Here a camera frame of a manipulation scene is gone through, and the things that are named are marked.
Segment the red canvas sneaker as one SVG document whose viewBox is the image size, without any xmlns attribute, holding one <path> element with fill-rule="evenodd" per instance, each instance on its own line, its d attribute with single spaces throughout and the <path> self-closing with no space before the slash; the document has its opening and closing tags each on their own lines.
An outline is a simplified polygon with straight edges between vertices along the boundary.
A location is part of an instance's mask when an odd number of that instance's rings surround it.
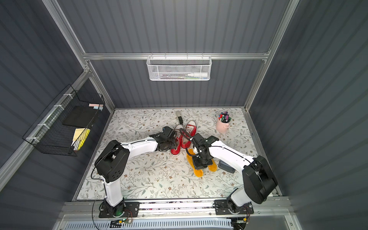
<svg viewBox="0 0 368 230">
<path fill-rule="evenodd" d="M 190 120 L 185 128 L 179 129 L 180 134 L 182 135 L 182 144 L 181 147 L 187 149 L 190 147 L 191 142 L 190 139 L 196 134 L 197 132 L 197 124 L 194 120 Z"/>
<path fill-rule="evenodd" d="M 171 154 L 172 155 L 178 155 L 180 153 L 181 150 L 181 145 L 183 142 L 183 135 L 180 132 L 180 129 L 184 128 L 183 125 L 179 124 L 174 128 L 175 131 L 175 136 L 174 136 L 174 141 L 175 141 L 175 148 L 171 149 Z"/>
</svg>

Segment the yellow fleece insole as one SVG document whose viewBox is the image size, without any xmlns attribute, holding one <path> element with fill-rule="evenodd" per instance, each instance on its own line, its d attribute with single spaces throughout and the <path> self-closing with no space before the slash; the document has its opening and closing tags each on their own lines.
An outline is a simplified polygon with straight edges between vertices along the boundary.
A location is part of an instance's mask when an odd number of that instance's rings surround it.
<svg viewBox="0 0 368 230">
<path fill-rule="evenodd" d="M 218 166 L 213 159 L 211 160 L 211 163 L 212 163 L 211 165 L 208 165 L 208 170 L 211 172 L 217 171 Z"/>
</svg>

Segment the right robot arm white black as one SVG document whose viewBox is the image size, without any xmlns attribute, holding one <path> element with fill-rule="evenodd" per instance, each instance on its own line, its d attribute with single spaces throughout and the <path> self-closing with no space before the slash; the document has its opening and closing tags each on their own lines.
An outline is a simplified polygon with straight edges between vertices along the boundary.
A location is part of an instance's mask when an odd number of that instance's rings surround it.
<svg viewBox="0 0 368 230">
<path fill-rule="evenodd" d="M 193 144 L 192 157 L 196 170 L 209 167 L 212 159 L 223 161 L 242 175 L 243 185 L 235 189 L 227 198 L 227 207 L 231 213 L 238 213 L 245 204 L 262 204 L 278 186 L 277 179 L 263 156 L 252 157 L 224 144 L 215 136 L 205 139 L 196 134 L 189 139 Z"/>
</svg>

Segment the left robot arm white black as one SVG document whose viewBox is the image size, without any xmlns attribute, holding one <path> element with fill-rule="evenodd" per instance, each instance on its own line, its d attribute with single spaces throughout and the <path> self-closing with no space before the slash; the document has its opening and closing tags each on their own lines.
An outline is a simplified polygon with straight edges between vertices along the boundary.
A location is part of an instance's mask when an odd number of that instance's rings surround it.
<svg viewBox="0 0 368 230">
<path fill-rule="evenodd" d="M 112 140 L 108 143 L 94 166 L 104 182 L 105 201 L 109 206 L 116 207 L 123 201 L 120 177 L 128 160 L 145 153 L 176 149 L 175 134 L 172 128 L 165 126 L 162 132 L 142 140 L 133 142 Z"/>
</svg>

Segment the pink pen cup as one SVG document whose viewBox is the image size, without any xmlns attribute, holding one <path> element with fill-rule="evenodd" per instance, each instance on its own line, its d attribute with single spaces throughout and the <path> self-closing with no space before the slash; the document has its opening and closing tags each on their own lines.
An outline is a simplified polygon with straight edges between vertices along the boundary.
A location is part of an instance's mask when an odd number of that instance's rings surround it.
<svg viewBox="0 0 368 230">
<path fill-rule="evenodd" d="M 219 120 L 217 120 L 216 122 L 216 130 L 221 134 L 225 134 L 227 130 L 229 129 L 229 127 L 230 127 L 230 122 L 221 123 Z"/>
</svg>

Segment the grey rectangular box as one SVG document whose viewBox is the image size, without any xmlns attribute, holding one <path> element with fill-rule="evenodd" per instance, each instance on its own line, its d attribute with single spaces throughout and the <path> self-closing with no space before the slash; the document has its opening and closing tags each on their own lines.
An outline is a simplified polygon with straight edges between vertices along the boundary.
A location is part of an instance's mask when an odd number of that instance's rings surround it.
<svg viewBox="0 0 368 230">
<path fill-rule="evenodd" d="M 221 160 L 218 163 L 218 167 L 231 174 L 234 174 L 236 172 L 234 168 L 232 168 L 231 166 L 229 166 L 228 164 L 226 164 L 224 161 Z"/>
</svg>

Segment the pink sticky notes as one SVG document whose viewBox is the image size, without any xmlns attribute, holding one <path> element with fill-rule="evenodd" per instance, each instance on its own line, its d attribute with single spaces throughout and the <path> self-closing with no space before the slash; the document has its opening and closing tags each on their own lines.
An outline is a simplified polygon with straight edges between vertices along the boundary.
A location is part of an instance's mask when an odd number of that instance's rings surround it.
<svg viewBox="0 0 368 230">
<path fill-rule="evenodd" d="M 92 107 L 93 109 L 95 109 L 95 110 L 103 110 L 103 108 L 104 108 L 104 106 L 103 106 L 103 104 L 96 104 L 96 103 L 90 103 L 89 104 L 89 107 Z"/>
</svg>

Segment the yellow notepad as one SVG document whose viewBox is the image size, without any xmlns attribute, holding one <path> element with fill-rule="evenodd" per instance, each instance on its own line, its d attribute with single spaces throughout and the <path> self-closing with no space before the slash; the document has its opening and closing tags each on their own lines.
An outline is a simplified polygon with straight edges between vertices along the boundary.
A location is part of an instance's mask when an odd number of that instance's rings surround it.
<svg viewBox="0 0 368 230">
<path fill-rule="evenodd" d="M 71 149 L 73 151 L 79 151 L 82 146 L 84 145 L 85 141 L 87 140 L 90 134 L 89 128 L 76 128 L 74 131 Z"/>
</svg>

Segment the black notebook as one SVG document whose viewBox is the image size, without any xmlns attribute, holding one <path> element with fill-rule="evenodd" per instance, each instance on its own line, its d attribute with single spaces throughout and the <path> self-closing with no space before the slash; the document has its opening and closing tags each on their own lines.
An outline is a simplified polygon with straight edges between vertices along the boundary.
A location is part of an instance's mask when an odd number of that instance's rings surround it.
<svg viewBox="0 0 368 230">
<path fill-rule="evenodd" d="M 75 106 L 62 121 L 62 125 L 76 128 L 92 127 L 101 111 L 92 107 Z"/>
</svg>

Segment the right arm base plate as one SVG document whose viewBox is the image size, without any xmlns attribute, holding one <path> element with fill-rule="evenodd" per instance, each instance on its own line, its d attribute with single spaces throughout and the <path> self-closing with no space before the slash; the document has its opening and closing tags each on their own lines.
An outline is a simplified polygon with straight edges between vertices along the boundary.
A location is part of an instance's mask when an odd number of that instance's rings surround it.
<svg viewBox="0 0 368 230">
<path fill-rule="evenodd" d="M 253 205 L 251 202 L 245 203 L 242 206 L 237 206 L 230 199 L 217 199 L 213 203 L 213 208 L 217 215 L 251 215 L 254 214 Z"/>
</svg>

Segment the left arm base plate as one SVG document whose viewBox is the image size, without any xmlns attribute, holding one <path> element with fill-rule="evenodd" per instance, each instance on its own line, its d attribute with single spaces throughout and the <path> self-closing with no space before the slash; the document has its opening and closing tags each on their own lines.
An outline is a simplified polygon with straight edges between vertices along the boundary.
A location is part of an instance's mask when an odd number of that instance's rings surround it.
<svg viewBox="0 0 368 230">
<path fill-rule="evenodd" d="M 99 218 L 135 218 L 138 216 L 139 202 L 125 202 L 124 200 L 115 207 L 103 201 L 99 207 Z"/>
</svg>

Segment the aluminium mounting rail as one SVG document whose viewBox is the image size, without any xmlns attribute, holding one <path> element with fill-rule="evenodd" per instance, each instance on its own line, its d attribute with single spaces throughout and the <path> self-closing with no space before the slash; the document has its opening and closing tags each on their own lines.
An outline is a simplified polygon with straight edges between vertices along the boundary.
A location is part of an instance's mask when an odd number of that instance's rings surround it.
<svg viewBox="0 0 368 230">
<path fill-rule="evenodd" d="M 138 216 L 134 219 L 168 219 L 168 218 L 207 218 L 207 217 L 241 217 L 245 215 L 217 215 L 213 208 L 215 198 L 193 199 L 147 199 L 127 200 L 126 202 L 139 202 Z M 58 216 L 62 219 L 99 220 L 99 207 L 101 201 L 66 202 Z M 288 216 L 295 211 L 286 196 L 268 197 L 262 204 L 252 203 L 254 214 L 259 216 Z"/>
</svg>

